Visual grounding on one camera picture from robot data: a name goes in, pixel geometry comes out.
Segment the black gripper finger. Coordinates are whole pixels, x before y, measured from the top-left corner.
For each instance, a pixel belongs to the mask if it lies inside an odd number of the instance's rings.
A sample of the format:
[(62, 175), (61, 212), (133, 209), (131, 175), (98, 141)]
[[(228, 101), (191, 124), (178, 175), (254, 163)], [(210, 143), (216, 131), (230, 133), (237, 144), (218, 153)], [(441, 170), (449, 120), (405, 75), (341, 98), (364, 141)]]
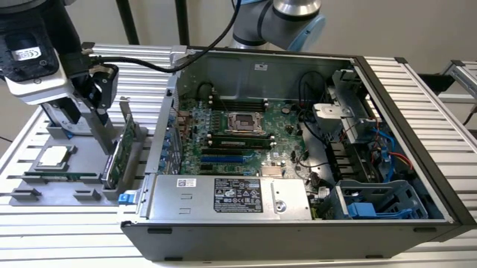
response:
[(102, 92), (98, 112), (106, 114), (118, 92), (119, 67), (114, 64), (99, 64), (91, 68), (90, 74)]
[(77, 125), (82, 118), (82, 113), (79, 111), (75, 101), (70, 97), (61, 98), (59, 107), (69, 121)]

